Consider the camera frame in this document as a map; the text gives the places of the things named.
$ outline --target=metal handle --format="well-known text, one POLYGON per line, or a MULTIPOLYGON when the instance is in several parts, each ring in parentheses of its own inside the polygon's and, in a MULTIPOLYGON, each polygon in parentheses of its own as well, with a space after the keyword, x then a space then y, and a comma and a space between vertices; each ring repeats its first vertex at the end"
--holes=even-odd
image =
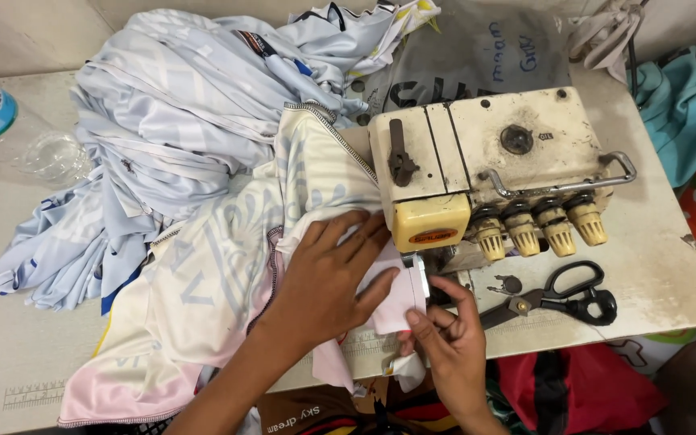
POLYGON ((477 176, 480 180, 490 179, 490 181, 493 183, 493 187, 496 189, 496 192, 501 197, 507 198, 508 200, 516 200, 520 198, 529 197, 540 197, 545 195, 552 195, 555 193, 583 191, 585 189, 591 190, 597 189, 599 187, 615 186, 617 184, 629 183, 636 178, 636 175, 638 173, 636 172, 635 166, 633 166, 633 162, 630 162, 630 158, 627 156, 627 154, 621 151, 614 151, 613 153, 608 153, 600 156, 600 162, 603 163, 605 166, 607 166, 609 163, 612 163, 614 160, 620 163, 622 169, 625 171, 625 175, 612 176, 610 178, 604 178, 602 180, 585 180, 581 183, 563 184, 562 186, 537 187, 535 189, 527 189, 520 191, 508 190, 504 186, 503 182, 501 181, 501 177, 499 177, 498 172, 496 172, 496 170, 484 170, 477 176))

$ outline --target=human hand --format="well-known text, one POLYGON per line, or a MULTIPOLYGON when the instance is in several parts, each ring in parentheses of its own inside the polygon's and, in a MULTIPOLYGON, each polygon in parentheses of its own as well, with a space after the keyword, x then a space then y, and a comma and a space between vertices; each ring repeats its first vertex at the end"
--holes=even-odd
POLYGON ((485 331, 479 322, 474 295, 440 276, 429 277, 456 302, 458 315, 440 307, 426 314, 407 312, 412 332, 401 332, 402 355, 420 343, 431 362, 431 376, 445 407, 468 433, 505 433, 487 407, 485 396, 485 331))
POLYGON ((360 295, 356 288, 390 237, 382 213, 349 211, 310 224, 292 254, 278 295, 255 329, 275 331, 305 354, 366 323, 388 296, 399 269, 383 271, 360 295), (359 229, 338 244, 358 224, 359 229))

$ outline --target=water bottle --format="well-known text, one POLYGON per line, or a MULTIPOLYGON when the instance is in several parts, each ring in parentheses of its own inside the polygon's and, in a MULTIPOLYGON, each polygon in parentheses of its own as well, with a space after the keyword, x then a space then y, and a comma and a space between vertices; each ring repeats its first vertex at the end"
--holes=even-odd
POLYGON ((84 147, 12 95, 0 89, 0 163, 41 179, 51 187, 69 187, 93 168, 84 147))

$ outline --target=black scissors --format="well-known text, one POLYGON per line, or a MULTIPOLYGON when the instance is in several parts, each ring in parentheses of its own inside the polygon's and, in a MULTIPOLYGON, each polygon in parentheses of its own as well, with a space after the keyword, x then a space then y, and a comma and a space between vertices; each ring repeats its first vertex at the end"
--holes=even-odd
POLYGON ((536 289, 522 296, 513 296, 479 315, 483 329, 490 329, 501 323, 510 321, 518 316, 527 316, 528 312, 537 308, 560 311, 593 326, 607 326, 616 319, 616 299, 608 290, 596 290, 595 287, 603 283, 605 273, 603 269, 589 260, 572 262, 556 270, 547 281, 544 289, 536 289), (580 282, 564 292, 555 290, 555 282, 563 273, 578 267, 588 267, 594 272, 594 277, 585 282, 580 282), (568 298, 586 292, 582 299, 568 300, 568 298), (587 311, 591 304, 600 308, 601 315, 593 316, 587 311))

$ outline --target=teal fabric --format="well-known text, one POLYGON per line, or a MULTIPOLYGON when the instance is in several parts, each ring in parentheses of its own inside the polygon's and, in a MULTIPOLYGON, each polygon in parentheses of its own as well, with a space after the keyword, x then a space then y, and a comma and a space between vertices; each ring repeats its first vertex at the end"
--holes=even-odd
POLYGON ((638 67, 636 104, 673 187, 696 171, 696 47, 660 68, 638 67))

